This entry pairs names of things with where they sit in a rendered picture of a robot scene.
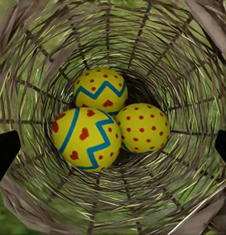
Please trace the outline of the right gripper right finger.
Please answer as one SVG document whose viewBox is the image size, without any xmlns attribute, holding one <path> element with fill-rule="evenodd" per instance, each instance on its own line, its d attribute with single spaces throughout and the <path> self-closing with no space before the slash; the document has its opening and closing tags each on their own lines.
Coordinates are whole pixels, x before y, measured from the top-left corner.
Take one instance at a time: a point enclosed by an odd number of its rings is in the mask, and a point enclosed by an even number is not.
<svg viewBox="0 0 226 235">
<path fill-rule="evenodd" d="M 222 126 L 221 130 L 217 131 L 217 134 L 216 139 L 214 138 L 216 155 L 219 154 L 223 158 L 222 162 L 226 164 L 226 130 L 224 130 L 224 126 Z"/>
</svg>

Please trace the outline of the wicker basket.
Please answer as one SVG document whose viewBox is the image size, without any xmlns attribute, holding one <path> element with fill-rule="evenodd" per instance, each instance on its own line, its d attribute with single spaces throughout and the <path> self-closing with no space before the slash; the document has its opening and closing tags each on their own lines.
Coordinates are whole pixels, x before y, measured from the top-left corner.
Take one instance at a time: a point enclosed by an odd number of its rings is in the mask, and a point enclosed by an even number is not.
<svg viewBox="0 0 226 235">
<path fill-rule="evenodd" d="M 8 168 L 0 181 L 0 191 L 5 203 L 4 205 L 27 228 L 40 231 L 44 235 L 93 235 L 103 232 L 112 232 L 113 234 L 111 235 L 127 235 L 115 232 L 126 229 L 136 229 L 138 231 L 137 235 L 205 235 L 209 231 L 214 231 L 217 235 L 226 235 L 226 164 L 223 164 L 222 168 L 219 170 L 220 164 L 223 161 L 223 158 L 220 157 L 219 162 L 211 169 L 218 154 L 216 155 L 216 149 L 214 149 L 211 154 L 209 153 L 214 138 L 216 139 L 218 135 L 214 133 L 217 115 L 214 128 L 212 128 L 212 123 L 210 123 L 211 133 L 209 133 L 207 126 L 211 101 L 212 103 L 214 103 L 214 101 L 216 102 L 217 112 L 219 112 L 219 130 L 222 129 L 224 119 L 226 122 L 226 87 L 222 83 L 222 77 L 226 82 L 226 60 L 222 55 L 222 53 L 224 53 L 226 56 L 226 5 L 223 0 L 174 0 L 182 3 L 188 9 L 185 10 L 174 4 L 171 0 L 168 1 L 172 3 L 172 5 L 163 3 L 160 0 L 144 0 L 145 2 L 139 3 L 148 3 L 147 7 L 129 8 L 122 6 L 123 4 L 111 4 L 111 0 L 106 0 L 106 2 L 98 6 L 92 6 L 99 1 L 100 0 L 59 0 L 53 7 L 42 12 L 50 0 L 20 0 L 14 6 L 6 8 L 3 17 L 0 19 L 0 62 L 10 50 L 7 59 L 0 64 L 0 123 L 3 123 L 5 133 L 7 133 L 6 124 L 9 123 L 9 129 L 12 131 L 14 130 L 12 125 L 14 123 L 15 130 L 17 133 L 20 132 L 21 137 L 21 140 L 19 140 L 21 143 L 21 151 L 19 149 L 19 153 L 16 155 L 16 161 L 13 160 L 14 164 L 11 164 L 11 167 Z M 76 7 L 87 2 L 92 3 L 76 9 Z M 68 6 L 72 4 L 78 5 L 73 8 L 68 8 Z M 156 7 L 155 4 L 163 6 L 182 23 L 172 18 L 164 10 Z M 135 16 L 141 17 L 143 20 L 128 19 L 125 18 L 126 15 L 112 15 L 110 11 L 118 11 L 110 9 L 112 7 L 140 13 L 140 15 Z M 153 13 L 151 11 L 152 7 L 163 14 L 163 16 Z M 188 15 L 189 18 L 182 18 L 171 8 L 182 11 Z M 37 24 L 30 31 L 28 30 L 35 20 L 53 11 L 54 14 L 50 18 Z M 106 12 L 106 14 L 95 18 L 95 16 L 101 12 Z M 162 22 L 153 20 L 149 16 L 159 18 Z M 124 22 L 133 22 L 140 24 L 140 26 L 127 24 L 113 25 L 113 23 L 121 24 L 121 22 L 110 21 L 112 18 L 124 19 L 126 20 Z M 68 19 L 67 23 L 54 28 L 56 24 L 66 19 Z M 173 30 L 147 24 L 147 20 L 153 21 L 158 25 L 162 24 L 168 26 Z M 171 21 L 175 25 L 169 25 L 164 20 Z M 206 37 L 189 25 L 192 20 L 196 21 L 201 26 Z M 45 25 L 41 30 L 32 34 L 34 29 L 43 24 Z M 93 27 L 101 24 L 105 24 L 106 27 L 101 29 L 97 28 L 95 31 L 88 32 Z M 69 25 L 71 27 L 59 33 L 61 34 L 66 31 L 66 34 L 60 41 L 68 36 L 66 40 L 52 51 L 47 52 L 44 46 L 53 38 L 54 33 Z M 157 36 L 152 32 L 153 30 L 149 29 L 147 30 L 161 40 L 162 43 L 155 41 L 153 38 L 148 39 L 143 37 L 141 34 L 144 33 L 143 29 L 145 26 L 152 27 L 156 33 L 160 33 L 167 41 Z M 82 32 L 77 32 L 84 27 L 88 28 Z M 195 37 L 187 27 L 207 39 L 212 48 Z M 38 40 L 47 28 L 49 28 L 49 30 Z M 138 34 L 124 33 L 123 31 L 125 30 L 112 30 L 114 28 L 130 28 L 137 30 Z M 159 30 L 175 33 L 176 35 L 164 34 Z M 25 33 L 25 36 L 22 42 L 16 47 L 17 41 L 23 33 Z M 40 44 L 41 41 L 50 34 L 52 34 L 50 38 L 43 44 Z M 57 36 L 59 34 L 57 34 Z M 85 37 L 98 34 L 104 34 L 104 36 L 93 38 L 90 42 L 84 43 L 83 45 L 81 44 L 81 41 L 88 40 Z M 176 43 L 180 35 L 189 42 L 197 59 L 189 53 L 188 49 L 187 52 L 181 45 Z M 192 42 L 187 35 L 191 36 L 195 42 Z M 126 38 L 132 40 L 132 42 L 123 40 L 119 43 L 110 42 L 112 38 Z M 104 40 L 105 42 L 95 44 L 94 42 L 98 40 Z M 23 52 L 19 56 L 24 42 Z M 132 47 L 122 48 L 117 47 L 115 44 L 127 44 Z M 205 51 L 201 45 L 205 46 L 207 51 Z M 163 52 L 158 51 L 154 46 L 163 49 Z M 201 60 L 194 46 L 200 50 L 204 60 Z M 105 47 L 105 49 L 100 49 L 102 47 Z M 31 51 L 21 61 L 21 58 L 30 48 L 32 48 Z M 98 50 L 96 48 L 98 48 Z M 185 55 L 183 55 L 178 48 L 183 50 Z M 16 51 L 18 51 L 18 54 L 14 65 L 10 69 Z M 39 66 L 32 73 L 35 58 L 40 52 L 43 53 L 43 57 Z M 89 52 L 101 57 L 96 56 L 91 59 L 91 57 L 88 56 L 85 58 L 85 55 L 88 55 Z M 17 77 L 20 66 L 27 61 L 32 53 L 32 58 L 26 62 L 23 71 L 21 71 L 20 75 Z M 166 57 L 166 53 L 169 54 L 174 63 Z M 118 55 L 114 56 L 115 54 Z M 123 59 L 123 56 L 128 59 Z M 84 66 L 68 75 L 67 71 L 71 69 L 70 66 L 72 66 L 72 63 L 78 58 L 81 58 Z M 167 59 L 169 63 L 175 64 L 180 72 L 175 70 L 171 64 L 169 65 L 163 61 L 162 58 Z M 222 61 L 224 71 L 220 68 L 217 58 Z M 214 70 L 211 60 L 214 61 L 217 72 Z M 46 71 L 42 75 L 46 62 Z M 118 63 L 126 64 L 128 67 L 121 67 Z M 208 63 L 211 68 L 211 76 L 204 66 L 206 63 Z M 131 157 L 126 159 L 124 159 L 124 157 L 121 158 L 120 153 L 118 153 L 118 158 L 106 169 L 99 172 L 87 172 L 83 170 L 80 171 L 64 159 L 55 147 L 51 129 L 57 116 L 65 111 L 77 108 L 72 92 L 74 83 L 81 73 L 95 66 L 107 66 L 110 69 L 116 69 L 115 71 L 120 73 L 123 79 L 129 84 L 127 87 L 127 103 L 145 103 L 145 100 L 148 99 L 150 104 L 159 108 L 167 118 L 174 112 L 174 118 L 173 121 L 170 122 L 170 137 L 161 149 L 149 154 L 133 153 Z M 199 76 L 199 67 L 201 66 L 211 80 L 213 87 L 212 96 L 208 97 L 207 92 L 205 92 L 205 100 L 203 99 L 201 87 L 201 83 L 203 84 L 203 82 Z M 28 67 L 28 74 L 26 78 L 22 80 L 21 77 Z M 31 83 L 29 83 L 31 76 L 39 70 L 41 70 L 39 81 L 34 85 L 35 77 Z M 194 72 L 197 75 L 199 92 L 196 88 Z M 201 71 L 200 73 L 202 77 L 204 77 Z M 216 88 L 214 76 L 218 79 L 220 92 Z M 57 87 L 61 77 L 63 77 L 65 81 L 60 87 Z M 184 80 L 184 82 L 182 80 Z M 18 86 L 21 84 L 23 85 L 23 95 L 17 113 L 15 92 L 18 100 Z M 2 90 L 4 85 L 6 90 L 3 98 Z M 197 99 L 195 99 L 194 89 L 197 93 Z M 188 99 L 185 91 L 190 92 L 190 98 L 192 100 L 190 104 L 187 104 Z M 163 95 L 161 93 L 163 93 Z M 27 95 L 29 95 L 28 105 L 26 103 Z M 31 95 L 33 106 L 31 107 L 29 118 L 26 120 Z M 174 100 L 173 108 L 168 101 L 170 96 Z M 222 99 L 222 113 L 219 103 L 220 99 Z M 7 114 L 5 117 L 4 105 L 6 100 Z M 207 115 L 204 106 L 205 102 L 208 104 Z M 26 114 L 24 120 L 22 120 L 25 106 Z M 195 119 L 198 132 L 192 132 L 191 125 L 189 125 L 187 115 L 189 113 L 189 106 L 191 106 L 191 113 L 192 106 L 194 108 L 193 122 Z M 197 106 L 199 107 L 201 120 L 200 126 L 197 118 Z M 47 109 L 50 110 L 47 111 Z M 176 130 L 175 121 L 178 115 L 180 115 L 180 112 L 183 112 L 184 118 L 182 123 L 184 125 L 185 122 L 187 131 L 183 131 L 183 126 L 182 131 Z M 30 124 L 33 129 L 34 146 L 26 136 L 34 150 L 33 158 L 31 158 L 24 145 L 24 124 Z M 180 137 L 178 137 L 175 146 L 173 146 L 170 151 L 166 151 L 166 147 L 174 136 L 180 136 L 182 134 L 186 134 L 182 141 L 180 142 Z M 186 152 L 182 156 L 181 153 L 185 148 L 185 140 L 188 136 L 191 138 L 193 135 L 197 136 L 196 140 L 192 143 L 190 149 L 188 149 L 189 144 L 187 145 Z M 199 137 L 201 137 L 201 140 L 197 146 Z M 201 149 L 205 137 L 207 138 L 203 149 Z M 208 139 L 210 140 L 210 146 L 207 159 L 199 167 L 206 152 Z M 36 140 L 42 152 L 39 152 Z M 190 156 L 194 145 L 194 153 Z M 190 154 L 189 160 L 185 162 L 184 160 L 188 154 Z M 51 173 L 51 169 L 47 167 L 43 159 L 44 156 L 54 170 L 53 173 Z M 158 159 L 160 156 L 162 156 L 163 159 L 159 162 Z M 205 170 L 204 168 L 211 157 L 212 161 Z M 182 165 L 184 166 L 183 169 L 176 175 Z M 214 176 L 213 173 L 217 168 L 217 174 Z M 17 169 L 23 171 L 26 178 L 21 175 Z M 13 171 L 18 178 L 12 174 Z M 42 174 L 51 181 L 55 188 L 42 178 Z M 176 188 L 191 175 L 193 175 L 193 177 L 189 182 Z M 203 177 L 206 177 L 205 180 L 189 201 L 180 204 L 176 199 L 177 195 L 183 192 L 182 197 L 199 175 L 201 176 L 194 187 L 197 186 Z M 39 182 L 45 187 L 50 194 L 47 201 L 39 196 L 29 176 L 34 179 L 38 186 Z M 31 193 L 31 190 L 24 184 L 21 177 L 32 185 L 33 189 L 36 191 L 36 196 Z M 72 179 L 80 180 L 82 185 L 74 182 Z M 201 192 L 209 179 L 212 179 L 212 181 L 209 183 L 208 187 Z M 107 184 L 107 186 L 102 185 L 102 183 Z M 220 184 L 215 191 L 206 196 L 210 189 L 218 183 Z M 72 191 L 66 187 L 66 185 L 76 188 L 80 193 Z M 61 189 L 68 194 L 60 192 Z M 115 192 L 119 194 L 120 197 L 126 198 L 126 200 L 112 198 L 107 195 L 105 191 Z M 79 223 L 70 219 L 65 213 L 55 208 L 50 208 L 50 204 L 54 199 L 66 202 L 74 207 L 77 212 L 83 214 L 89 220 L 88 228 L 86 229 Z M 159 208 L 167 206 L 166 203 L 169 201 L 173 201 L 175 206 L 159 210 Z M 156 204 L 161 202 L 163 202 L 162 205 L 156 206 Z M 83 208 L 89 213 L 82 212 L 76 207 Z M 128 209 L 128 211 L 125 212 L 132 212 L 133 214 L 112 211 L 118 209 Z M 71 223 L 86 230 L 87 233 L 80 232 L 74 228 L 70 222 L 66 222 L 55 212 L 60 213 L 66 217 L 66 219 L 70 220 Z M 124 215 L 124 219 L 110 219 L 95 215 L 99 212 Z M 147 217 L 147 215 L 161 212 L 170 213 Z M 183 216 L 185 216 L 185 219 L 180 219 Z M 94 225 L 95 217 L 104 218 L 104 221 L 114 220 L 114 222 Z M 169 221 L 162 221 L 170 217 L 173 218 Z M 155 219 L 158 219 L 158 221 L 151 223 L 146 222 Z M 179 224 L 170 225 L 174 222 L 179 222 Z"/>
</svg>

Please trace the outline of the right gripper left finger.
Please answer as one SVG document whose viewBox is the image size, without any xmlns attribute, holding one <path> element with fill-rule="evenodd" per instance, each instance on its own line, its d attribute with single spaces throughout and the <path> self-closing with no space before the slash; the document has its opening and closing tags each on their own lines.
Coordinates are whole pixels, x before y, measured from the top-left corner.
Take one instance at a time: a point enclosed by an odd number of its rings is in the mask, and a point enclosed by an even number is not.
<svg viewBox="0 0 226 235">
<path fill-rule="evenodd" d="M 0 134 L 0 181 L 7 172 L 8 168 L 11 167 L 11 164 L 14 164 L 16 161 L 16 155 L 21 151 L 21 140 L 20 132 L 17 133 L 15 130 L 15 124 L 13 123 L 14 130 L 4 132 Z"/>
</svg>

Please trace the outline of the easter egg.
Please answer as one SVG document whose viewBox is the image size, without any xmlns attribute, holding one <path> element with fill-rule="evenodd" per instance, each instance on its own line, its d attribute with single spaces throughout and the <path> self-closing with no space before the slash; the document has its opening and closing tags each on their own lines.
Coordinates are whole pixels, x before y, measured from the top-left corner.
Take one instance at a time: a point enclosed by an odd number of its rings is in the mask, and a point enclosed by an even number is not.
<svg viewBox="0 0 226 235">
<path fill-rule="evenodd" d="M 115 70 L 100 66 L 81 73 L 72 90 L 76 107 L 99 109 L 114 118 L 128 97 L 128 83 Z"/>
<path fill-rule="evenodd" d="M 121 149 L 149 154 L 161 149 L 170 137 L 170 120 L 157 107 L 143 102 L 127 104 L 114 117 L 121 132 Z"/>
<path fill-rule="evenodd" d="M 65 111 L 54 120 L 51 130 L 59 153 L 80 171 L 102 171 L 121 152 L 117 122 L 99 109 L 78 107 Z"/>
</svg>

